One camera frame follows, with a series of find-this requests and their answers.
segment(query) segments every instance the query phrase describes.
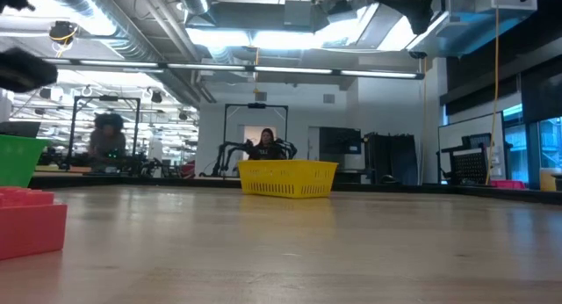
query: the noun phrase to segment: vent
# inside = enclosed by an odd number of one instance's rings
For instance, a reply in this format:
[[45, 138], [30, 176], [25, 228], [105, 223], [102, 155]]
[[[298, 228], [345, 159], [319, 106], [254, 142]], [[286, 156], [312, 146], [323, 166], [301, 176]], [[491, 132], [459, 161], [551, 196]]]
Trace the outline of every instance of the vent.
[[324, 104], [334, 104], [335, 95], [334, 94], [324, 94]]
[[267, 92], [257, 92], [256, 93], [256, 102], [267, 102]]

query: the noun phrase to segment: red plastic bin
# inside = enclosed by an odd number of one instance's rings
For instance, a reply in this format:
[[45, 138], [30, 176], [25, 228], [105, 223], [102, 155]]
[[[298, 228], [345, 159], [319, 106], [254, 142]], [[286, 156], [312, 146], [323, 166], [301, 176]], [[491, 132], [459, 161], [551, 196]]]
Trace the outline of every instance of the red plastic bin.
[[514, 180], [490, 180], [490, 185], [501, 189], [525, 190], [525, 183]]
[[51, 192], [0, 187], [0, 260], [61, 250], [66, 219]]

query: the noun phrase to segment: dark hair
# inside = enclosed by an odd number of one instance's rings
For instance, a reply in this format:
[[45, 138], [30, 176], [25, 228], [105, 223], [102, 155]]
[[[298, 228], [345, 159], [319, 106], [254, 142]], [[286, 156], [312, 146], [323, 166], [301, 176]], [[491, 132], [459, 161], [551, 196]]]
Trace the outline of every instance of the dark hair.
[[[270, 128], [264, 128], [262, 131], [262, 135], [263, 133], [269, 133], [271, 136], [271, 143], [275, 142], [273, 139], [275, 138], [275, 136], [273, 135], [273, 131]], [[260, 143], [258, 145], [262, 146], [263, 142], [262, 142], [262, 135], [260, 135]]]
[[96, 124], [97, 129], [102, 129], [106, 125], [112, 126], [117, 133], [120, 133], [121, 129], [123, 129], [123, 118], [115, 113], [99, 114], [96, 116], [96, 119], [94, 119], [94, 124]]

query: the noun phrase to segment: glass window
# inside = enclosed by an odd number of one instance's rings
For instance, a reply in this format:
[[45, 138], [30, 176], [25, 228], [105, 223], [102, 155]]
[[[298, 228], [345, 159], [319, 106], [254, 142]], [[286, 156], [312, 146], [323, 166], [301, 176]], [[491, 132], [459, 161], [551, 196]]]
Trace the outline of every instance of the glass window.
[[523, 124], [522, 105], [516, 105], [503, 111], [503, 125], [508, 157], [508, 169], [511, 179], [529, 182], [529, 165], [527, 162], [527, 133]]
[[541, 167], [562, 168], [562, 118], [540, 122]]

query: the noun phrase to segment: blurry person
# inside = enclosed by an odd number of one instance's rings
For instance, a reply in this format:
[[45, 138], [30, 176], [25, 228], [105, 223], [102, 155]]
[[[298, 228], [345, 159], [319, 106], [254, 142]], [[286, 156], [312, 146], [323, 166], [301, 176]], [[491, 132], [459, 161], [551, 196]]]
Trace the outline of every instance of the blurry person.
[[260, 142], [254, 147], [251, 154], [249, 154], [249, 160], [277, 159], [286, 159], [285, 152], [275, 143], [273, 131], [269, 128], [265, 128], [262, 131]]
[[96, 129], [90, 135], [88, 153], [96, 161], [108, 163], [125, 155], [123, 119], [118, 114], [101, 114], [94, 120]]

